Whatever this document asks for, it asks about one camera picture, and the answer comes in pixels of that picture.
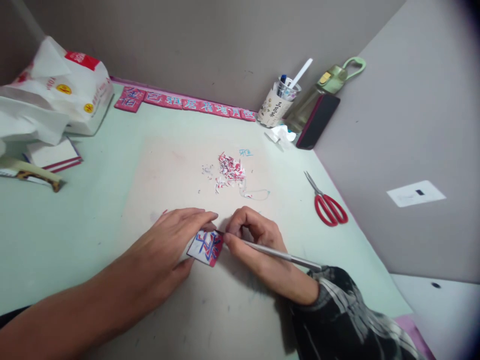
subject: red scissors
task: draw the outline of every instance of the red scissors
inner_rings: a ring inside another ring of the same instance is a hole
[[[315,210],[318,214],[318,217],[330,227],[337,226],[338,224],[347,223],[349,221],[349,217],[347,216],[344,208],[341,207],[339,203],[333,200],[330,196],[325,195],[323,192],[321,192],[317,185],[315,185],[315,182],[307,171],[304,171],[304,173],[311,186],[315,190]],[[321,205],[323,211],[326,213],[330,221],[327,220],[327,218],[320,210],[319,204]]]

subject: red logo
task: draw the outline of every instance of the red logo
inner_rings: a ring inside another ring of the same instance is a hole
[[[92,71],[95,71],[95,67],[100,62],[100,60],[97,60],[94,57],[88,56],[87,54],[84,54],[82,52],[73,52],[73,51],[67,51],[65,55],[65,59],[71,60],[74,63],[82,65]]]

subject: pink paper cutout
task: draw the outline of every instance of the pink paper cutout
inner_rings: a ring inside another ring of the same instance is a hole
[[[183,99],[183,110],[200,111],[200,100]]]
[[[169,108],[169,109],[178,109],[181,110],[183,109],[182,102],[183,98],[176,96],[176,95],[170,95],[170,94],[163,94],[164,95],[164,101],[160,105],[164,108]]]
[[[230,117],[229,107],[222,104],[213,104],[213,114],[224,118]]]
[[[147,104],[163,106],[165,102],[165,94],[162,94],[161,92],[147,91],[145,97],[143,98],[143,102]]]
[[[117,102],[115,103],[114,107],[116,109],[120,109],[123,111],[128,111],[130,113],[136,113],[139,110],[140,104],[142,103],[141,100],[128,97],[125,94],[122,94]]]
[[[200,230],[186,253],[213,268],[220,256],[223,244],[224,237],[220,233]]]
[[[231,118],[241,119],[242,115],[240,114],[240,109],[237,107],[229,107],[228,113],[230,114]]]
[[[137,87],[127,87],[127,86],[125,86],[123,88],[123,92],[121,94],[121,97],[123,98],[124,95],[125,95],[126,97],[142,101],[144,99],[146,93],[147,92],[145,90],[139,89]]]
[[[241,114],[241,118],[243,120],[247,120],[247,121],[250,121],[250,122],[257,121],[257,119],[255,117],[255,112],[253,112],[253,111],[241,109],[240,114]]]
[[[210,101],[200,101],[200,112],[206,114],[213,114],[214,104]]]

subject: cup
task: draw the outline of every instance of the cup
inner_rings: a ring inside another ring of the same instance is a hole
[[[261,109],[258,111],[257,119],[260,124],[267,128],[274,128],[278,125],[282,116],[285,115],[289,107],[293,104],[295,97],[302,91],[300,85],[289,87],[292,79],[287,77],[285,83],[278,81],[273,84]]]

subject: tissue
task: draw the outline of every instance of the tissue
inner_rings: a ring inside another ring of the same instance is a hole
[[[295,140],[297,134],[289,131],[287,125],[275,126],[265,131],[265,134],[274,143],[279,143],[281,148],[286,150],[292,145],[292,141]]]

